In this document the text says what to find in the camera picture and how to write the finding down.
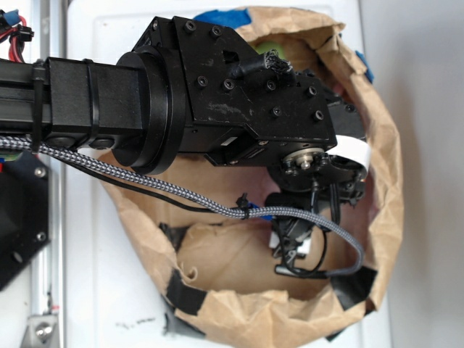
green object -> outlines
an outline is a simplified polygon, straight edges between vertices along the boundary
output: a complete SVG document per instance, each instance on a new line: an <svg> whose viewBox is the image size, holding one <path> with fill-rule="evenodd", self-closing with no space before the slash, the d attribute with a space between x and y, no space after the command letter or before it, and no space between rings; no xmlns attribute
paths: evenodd
<svg viewBox="0 0 464 348"><path fill-rule="evenodd" d="M0 163L15 161L21 157L22 152L0 152Z"/></svg>
<svg viewBox="0 0 464 348"><path fill-rule="evenodd" d="M279 45L274 41L262 42L255 48L256 52L258 52L259 54L269 52L271 49L275 49L277 51L279 58L285 59L285 53L283 52L282 45Z"/></svg>

braided cable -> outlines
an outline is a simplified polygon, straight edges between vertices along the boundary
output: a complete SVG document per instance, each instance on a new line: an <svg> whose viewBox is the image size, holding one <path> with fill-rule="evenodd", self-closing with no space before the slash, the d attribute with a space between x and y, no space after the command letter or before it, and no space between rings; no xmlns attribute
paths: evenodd
<svg viewBox="0 0 464 348"><path fill-rule="evenodd" d="M26 138L0 136L0 149L30 151L31 145L32 142ZM241 209L225 207L217 202L212 201L211 199L208 199L205 196L202 196L201 194L197 194L186 188L167 183L157 178L152 178L146 175L133 173L129 170L115 167L114 165L110 165L102 161L98 161L97 159L91 158L84 154L79 154L78 152L70 151L67 149L56 149L46 144L40 145L39 152L42 154L47 154L50 157L56 158L57 160L63 162L71 162L102 174L111 175L115 178L123 179L125 181L130 181L132 183L148 186L153 189L161 190L170 194L175 194L176 196L200 204L203 207L206 207L207 209L216 212L217 214L226 216L227 218L244 219L247 216L249 216L250 218L259 218L266 215L273 215L309 220L310 222L315 223L316 225L323 226L342 237L356 250L357 253L357 260L352 266L348 268L341 268L338 270L328 270L326 271L327 277L345 276L353 274L357 272L363 265L364 250L359 241L357 241L355 237L353 237L342 227L333 223L330 220L325 219L321 215L317 215L306 210L300 210L291 207L253 208L249 209L248 212L245 213L245 211Z"/></svg>

hex screw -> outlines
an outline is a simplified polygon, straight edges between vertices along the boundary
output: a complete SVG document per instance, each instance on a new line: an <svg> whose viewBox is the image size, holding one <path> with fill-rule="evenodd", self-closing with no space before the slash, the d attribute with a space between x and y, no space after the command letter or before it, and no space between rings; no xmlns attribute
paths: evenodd
<svg viewBox="0 0 464 348"><path fill-rule="evenodd" d="M211 35L213 38L218 38L218 37L220 37L222 34L223 34L223 31L222 31L221 28L219 28L217 25L215 25L214 27L211 28L210 35Z"/></svg>
<svg viewBox="0 0 464 348"><path fill-rule="evenodd" d="M225 79L224 82L223 82L223 89L224 91L226 92L230 92L234 89L235 87L235 83L233 83L233 81L229 78Z"/></svg>
<svg viewBox="0 0 464 348"><path fill-rule="evenodd" d="M208 86L208 79L204 76L199 76L197 79L196 79L196 83L198 83L198 86L200 88L204 88L206 86Z"/></svg>
<svg viewBox="0 0 464 348"><path fill-rule="evenodd" d="M270 111L273 117L279 117L282 114L282 110L280 107L273 107Z"/></svg>
<svg viewBox="0 0 464 348"><path fill-rule="evenodd" d="M322 121L324 119L324 114L322 111L318 110L312 115L312 118L314 118L315 121Z"/></svg>
<svg viewBox="0 0 464 348"><path fill-rule="evenodd" d="M37 177L37 178L44 178L45 175L46 175L46 169L44 167L37 167L35 170L34 170L34 175Z"/></svg>
<svg viewBox="0 0 464 348"><path fill-rule="evenodd" d="M276 83L272 80L266 82L266 91L271 92L276 89Z"/></svg>
<svg viewBox="0 0 464 348"><path fill-rule="evenodd" d="M37 233L36 238L37 238L38 241L45 241L46 240L46 234L44 232L39 232L39 233Z"/></svg>
<svg viewBox="0 0 464 348"><path fill-rule="evenodd" d="M196 24L191 20L188 20L186 24L183 26L183 29L186 33L192 34L196 30Z"/></svg>
<svg viewBox="0 0 464 348"><path fill-rule="evenodd" d="M356 107L353 104L348 104L345 107L345 110L348 111L348 112L354 112L354 111L356 111Z"/></svg>
<svg viewBox="0 0 464 348"><path fill-rule="evenodd" d="M314 97L316 94L318 94L318 90L313 87L313 86L310 86L307 91L306 91L306 94L308 97L312 98Z"/></svg>
<svg viewBox="0 0 464 348"><path fill-rule="evenodd" d="M45 343L50 338L52 332L53 327L48 323L40 323L36 327L36 336L42 343Z"/></svg>

metal bracket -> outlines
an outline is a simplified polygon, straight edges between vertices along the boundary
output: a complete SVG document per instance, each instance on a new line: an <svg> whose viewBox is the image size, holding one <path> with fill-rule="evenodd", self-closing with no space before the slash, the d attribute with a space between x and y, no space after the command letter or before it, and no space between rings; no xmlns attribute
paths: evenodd
<svg viewBox="0 0 464 348"><path fill-rule="evenodd" d="M59 348L58 316L29 317L20 348Z"/></svg>

red wire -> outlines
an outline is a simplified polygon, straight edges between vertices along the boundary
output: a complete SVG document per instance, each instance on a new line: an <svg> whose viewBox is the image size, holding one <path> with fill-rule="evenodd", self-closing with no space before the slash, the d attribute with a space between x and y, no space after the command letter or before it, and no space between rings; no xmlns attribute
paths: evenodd
<svg viewBox="0 0 464 348"><path fill-rule="evenodd" d="M26 22L26 19L23 16L20 16L20 20L23 26L27 27L28 23Z"/></svg>
<svg viewBox="0 0 464 348"><path fill-rule="evenodd" d="M12 39L11 47L13 48L13 55L14 55L14 58L16 59L16 62L23 63L20 55L17 52L17 37L16 36Z"/></svg>
<svg viewBox="0 0 464 348"><path fill-rule="evenodd" d="M1 40L2 38L4 38L5 36L8 36L9 34L11 34L13 31L15 31L15 29L14 29L14 28L10 28L10 29L8 29L7 31L5 31L3 34L0 34L0 40Z"/></svg>
<svg viewBox="0 0 464 348"><path fill-rule="evenodd" d="M9 60L11 60L12 62L16 62L15 56L13 56L13 46L10 46L10 47L9 47L8 58L9 58Z"/></svg>

